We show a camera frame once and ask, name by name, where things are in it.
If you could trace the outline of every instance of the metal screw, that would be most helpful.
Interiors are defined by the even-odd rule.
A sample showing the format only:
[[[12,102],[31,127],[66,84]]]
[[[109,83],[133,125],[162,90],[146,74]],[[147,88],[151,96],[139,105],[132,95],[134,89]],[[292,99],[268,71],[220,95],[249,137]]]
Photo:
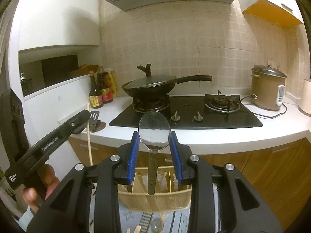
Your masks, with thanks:
[[[198,161],[198,160],[200,159],[200,157],[199,157],[198,155],[191,155],[191,156],[190,156],[190,159],[191,159],[192,161]]]
[[[117,155],[117,154],[115,154],[115,155],[112,155],[112,156],[110,157],[110,159],[111,159],[112,161],[118,161],[118,160],[120,159],[120,156]]]
[[[75,169],[76,169],[77,171],[81,171],[83,168],[84,168],[84,165],[83,165],[83,164],[76,164],[76,166],[75,166]]]
[[[226,164],[226,168],[229,170],[229,171],[232,171],[234,169],[234,165],[232,164]]]

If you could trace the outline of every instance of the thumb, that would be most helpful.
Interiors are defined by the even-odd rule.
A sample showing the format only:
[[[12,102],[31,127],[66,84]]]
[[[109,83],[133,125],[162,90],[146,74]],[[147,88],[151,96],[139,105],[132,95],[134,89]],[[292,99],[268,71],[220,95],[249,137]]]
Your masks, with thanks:
[[[38,205],[36,204],[36,199],[38,198],[38,193],[34,188],[24,188],[23,189],[23,198],[29,207],[36,213],[39,210]]]

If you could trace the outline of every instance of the sauce bottle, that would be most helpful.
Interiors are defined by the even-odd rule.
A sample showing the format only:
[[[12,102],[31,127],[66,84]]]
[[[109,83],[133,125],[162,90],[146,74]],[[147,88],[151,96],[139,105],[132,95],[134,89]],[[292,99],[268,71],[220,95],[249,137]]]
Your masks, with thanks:
[[[112,91],[112,94],[114,96],[114,98],[117,97],[117,88],[116,88],[116,84],[114,82],[114,78],[112,76],[112,69],[111,68],[104,68],[104,71],[107,72],[107,74],[104,75],[104,79],[105,79],[105,84],[106,86],[110,87],[110,91]]]
[[[102,94],[103,103],[111,103],[114,97],[110,87],[105,83],[105,74],[106,72],[100,69],[97,74],[97,83]]]
[[[94,71],[90,71],[90,78],[91,78],[90,103],[93,108],[98,109],[101,108],[104,105],[104,103],[101,91],[96,85]]]

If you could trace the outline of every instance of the finger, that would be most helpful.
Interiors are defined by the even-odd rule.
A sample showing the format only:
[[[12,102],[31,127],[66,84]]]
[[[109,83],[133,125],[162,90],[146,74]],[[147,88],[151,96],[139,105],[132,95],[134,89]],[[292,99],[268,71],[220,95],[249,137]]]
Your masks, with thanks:
[[[55,177],[54,180],[52,180],[52,182],[48,185],[46,189],[45,199],[49,197],[49,195],[53,192],[53,190],[57,187],[58,184],[59,184],[59,179]]]
[[[46,164],[45,173],[43,175],[43,182],[46,185],[50,185],[55,179],[55,171],[51,165]]]
[[[34,188],[24,188],[23,189],[23,198],[28,206],[34,211],[37,212],[39,207],[36,204],[36,199],[38,198],[38,193]]]

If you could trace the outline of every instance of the kitchen counter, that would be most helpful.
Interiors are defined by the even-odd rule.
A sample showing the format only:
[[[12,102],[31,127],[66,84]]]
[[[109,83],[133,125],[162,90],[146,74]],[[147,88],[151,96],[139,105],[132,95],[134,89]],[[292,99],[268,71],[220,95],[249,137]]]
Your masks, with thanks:
[[[133,132],[138,128],[109,126],[109,123],[132,103],[131,97],[117,97],[112,103],[100,109],[99,119],[107,126],[98,132],[91,133],[91,142],[111,147],[119,147],[130,142]],[[190,146],[194,154],[223,154],[245,152],[283,145],[306,137],[311,142],[311,118],[302,114],[298,106],[290,99],[284,97],[287,112],[274,119],[259,118],[262,127],[219,129],[219,130],[172,130],[176,132],[180,143]],[[274,116],[284,112],[266,111],[253,105],[248,99],[243,104],[252,112],[266,116]],[[87,140],[86,130],[73,137]],[[147,151],[141,143],[140,151]],[[161,153],[170,153],[165,148]]]

